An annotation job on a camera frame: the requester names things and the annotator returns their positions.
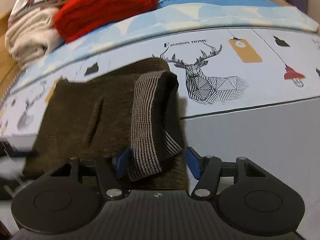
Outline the white printed deer bedsheet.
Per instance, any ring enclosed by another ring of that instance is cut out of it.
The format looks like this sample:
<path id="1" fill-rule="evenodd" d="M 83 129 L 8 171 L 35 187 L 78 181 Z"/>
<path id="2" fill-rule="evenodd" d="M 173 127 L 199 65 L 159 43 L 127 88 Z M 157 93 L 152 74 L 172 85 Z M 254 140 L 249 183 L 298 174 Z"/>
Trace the white printed deer bedsheet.
<path id="1" fill-rule="evenodd" d="M 21 75 L 1 109 L 1 139 L 32 148 L 60 78 L 87 82 L 148 57 L 176 57 L 206 82 L 192 99 L 187 71 L 172 62 L 179 81 L 187 145 L 231 161 L 247 156 L 294 188 L 306 213 L 299 232 L 319 237 L 319 36 L 300 31 L 236 28 L 189 31 L 114 46 L 93 44 L 97 31 Z"/>

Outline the wooden bed frame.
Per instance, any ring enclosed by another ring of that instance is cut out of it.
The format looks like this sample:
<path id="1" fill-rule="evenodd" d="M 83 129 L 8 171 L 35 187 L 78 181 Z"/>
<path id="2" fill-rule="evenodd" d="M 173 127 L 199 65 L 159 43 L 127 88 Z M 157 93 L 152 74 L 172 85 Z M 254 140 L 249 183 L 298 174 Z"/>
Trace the wooden bed frame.
<path id="1" fill-rule="evenodd" d="M 20 74 L 18 63 L 12 59 L 11 55 L 5 48 L 5 33 L 8 29 L 8 19 L 10 12 L 1 14 L 1 61 L 0 61 L 0 80 L 1 80 L 1 103 L 7 96 L 12 84 L 16 81 Z"/>

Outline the light blue cloud blanket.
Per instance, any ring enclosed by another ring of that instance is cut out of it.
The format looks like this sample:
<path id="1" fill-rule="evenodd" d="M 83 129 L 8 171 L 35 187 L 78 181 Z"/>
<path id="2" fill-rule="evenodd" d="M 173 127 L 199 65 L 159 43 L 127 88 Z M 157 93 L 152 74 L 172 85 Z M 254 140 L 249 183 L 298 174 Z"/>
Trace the light blue cloud blanket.
<path id="1" fill-rule="evenodd" d="M 162 0 L 154 11 L 95 29 L 35 61 L 19 75 L 12 91 L 73 62 L 128 43 L 180 31 L 238 26 L 315 33 L 319 24 L 296 7 L 269 0 Z"/>

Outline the folded cream white blanket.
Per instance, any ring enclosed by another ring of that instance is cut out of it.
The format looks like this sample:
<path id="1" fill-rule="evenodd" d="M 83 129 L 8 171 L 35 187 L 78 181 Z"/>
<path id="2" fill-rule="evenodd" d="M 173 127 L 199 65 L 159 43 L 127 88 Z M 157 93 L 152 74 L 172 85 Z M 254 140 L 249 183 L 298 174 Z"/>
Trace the folded cream white blanket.
<path id="1" fill-rule="evenodd" d="M 22 69 L 64 43 L 54 27 L 58 11 L 56 7 L 32 10 L 7 30 L 5 48 Z"/>

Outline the dark olive brown pants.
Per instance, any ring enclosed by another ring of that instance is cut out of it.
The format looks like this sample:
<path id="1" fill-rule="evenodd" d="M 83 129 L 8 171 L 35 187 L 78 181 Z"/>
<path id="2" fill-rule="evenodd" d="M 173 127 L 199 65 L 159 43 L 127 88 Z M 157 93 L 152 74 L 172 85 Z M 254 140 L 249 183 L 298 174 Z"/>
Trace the dark olive brown pants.
<path id="1" fill-rule="evenodd" d="M 178 80 L 157 57 L 100 77 L 57 83 L 23 174 L 39 176 L 70 157 L 132 158 L 124 178 L 132 189 L 185 190 Z"/>

